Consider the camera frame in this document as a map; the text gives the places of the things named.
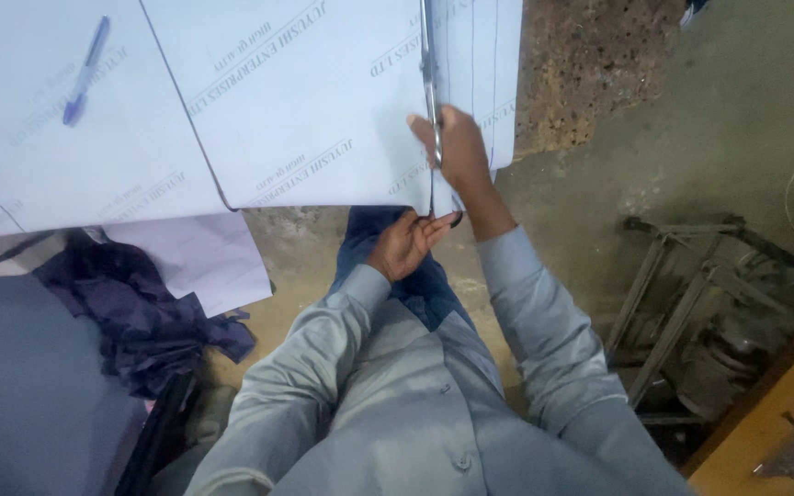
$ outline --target pen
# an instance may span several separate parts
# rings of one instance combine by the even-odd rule
[[[79,115],[81,104],[85,101],[87,87],[91,84],[91,74],[94,72],[94,65],[97,63],[97,59],[100,58],[100,52],[103,49],[103,41],[106,39],[108,30],[109,17],[103,16],[103,18],[100,19],[100,24],[97,25],[94,39],[91,40],[91,48],[87,51],[85,64],[79,72],[79,78],[75,82],[75,87],[72,88],[70,99],[66,103],[66,108],[63,109],[63,123],[66,125],[72,124]]]

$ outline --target gray cloth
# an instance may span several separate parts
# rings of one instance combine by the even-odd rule
[[[188,494],[689,494],[522,228],[478,245],[527,421],[479,336],[433,333],[368,265],[250,367]]]

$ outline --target person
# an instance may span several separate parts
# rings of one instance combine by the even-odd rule
[[[431,126],[409,124],[430,156]],[[492,185],[473,118],[444,106],[442,143],[527,420],[431,256],[454,214],[354,207],[333,286],[248,369],[187,494],[691,493]]]

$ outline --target concrete floor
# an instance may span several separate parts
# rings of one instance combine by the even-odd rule
[[[603,119],[574,149],[531,155],[496,181],[544,263],[605,335],[647,239],[622,233],[628,215],[654,222],[721,220],[749,226],[794,250],[783,189],[794,171],[794,2],[712,0],[679,36],[664,95]],[[790,197],[794,217],[794,186]],[[278,287],[251,304],[259,339],[239,366],[209,354],[213,378],[240,385],[244,371],[283,341],[295,315],[325,294],[347,208],[244,213]],[[434,249],[519,396],[519,376],[488,303],[469,222]]]

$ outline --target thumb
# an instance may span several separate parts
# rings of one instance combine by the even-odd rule
[[[410,114],[406,118],[406,124],[409,124],[409,129],[412,129],[415,137],[425,145],[428,154],[432,154],[434,152],[434,128],[431,127],[428,119],[418,114]]]

